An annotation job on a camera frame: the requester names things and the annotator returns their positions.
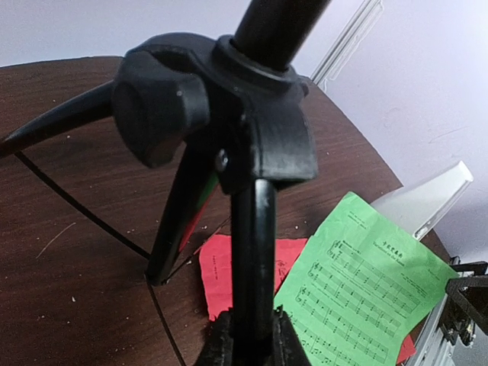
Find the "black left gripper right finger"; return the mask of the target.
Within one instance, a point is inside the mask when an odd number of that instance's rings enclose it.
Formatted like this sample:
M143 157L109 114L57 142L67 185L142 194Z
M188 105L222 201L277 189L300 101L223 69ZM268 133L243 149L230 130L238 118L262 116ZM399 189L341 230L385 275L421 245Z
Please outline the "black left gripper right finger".
M273 314L273 365L311 366L290 317L279 306Z

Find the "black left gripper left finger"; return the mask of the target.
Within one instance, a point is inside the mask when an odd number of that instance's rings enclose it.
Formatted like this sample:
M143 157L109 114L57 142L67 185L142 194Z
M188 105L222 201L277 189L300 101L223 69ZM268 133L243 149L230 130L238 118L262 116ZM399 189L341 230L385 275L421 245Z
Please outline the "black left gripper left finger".
M223 311L211 323L207 341L196 360L196 366L228 366L233 360L233 312Z

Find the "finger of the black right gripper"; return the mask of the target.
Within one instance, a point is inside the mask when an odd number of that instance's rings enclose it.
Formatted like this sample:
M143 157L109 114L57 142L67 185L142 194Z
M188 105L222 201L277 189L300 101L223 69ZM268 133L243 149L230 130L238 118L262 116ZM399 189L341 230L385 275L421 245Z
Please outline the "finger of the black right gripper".
M446 294L483 331L487 331L487 277L451 279Z

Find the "green cloth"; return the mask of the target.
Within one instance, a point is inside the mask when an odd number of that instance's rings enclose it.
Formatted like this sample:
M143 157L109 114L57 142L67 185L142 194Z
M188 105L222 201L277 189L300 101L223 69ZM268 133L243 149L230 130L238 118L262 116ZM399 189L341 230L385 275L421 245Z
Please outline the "green cloth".
M450 265L355 193L308 239L274 302L313 365L394 365L444 298Z

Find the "white metronome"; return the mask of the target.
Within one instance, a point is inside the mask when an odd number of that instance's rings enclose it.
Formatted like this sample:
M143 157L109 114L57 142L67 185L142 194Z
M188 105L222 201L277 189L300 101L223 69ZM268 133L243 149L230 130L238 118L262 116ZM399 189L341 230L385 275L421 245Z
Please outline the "white metronome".
M460 161L431 178L379 197L371 206L419 241L457 203L473 180L469 168Z

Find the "black music stand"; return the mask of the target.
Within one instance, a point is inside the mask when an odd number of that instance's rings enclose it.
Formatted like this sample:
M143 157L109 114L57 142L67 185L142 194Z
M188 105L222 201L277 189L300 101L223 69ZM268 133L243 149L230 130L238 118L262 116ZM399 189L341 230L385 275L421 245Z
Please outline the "black music stand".
M129 50L114 78L12 131L2 156L112 117L148 168L184 154L146 281L160 285L215 188L231 200L233 360L273 365L276 199L314 179L316 149L302 110L308 86L291 63L325 1L253 1L234 35L152 37Z

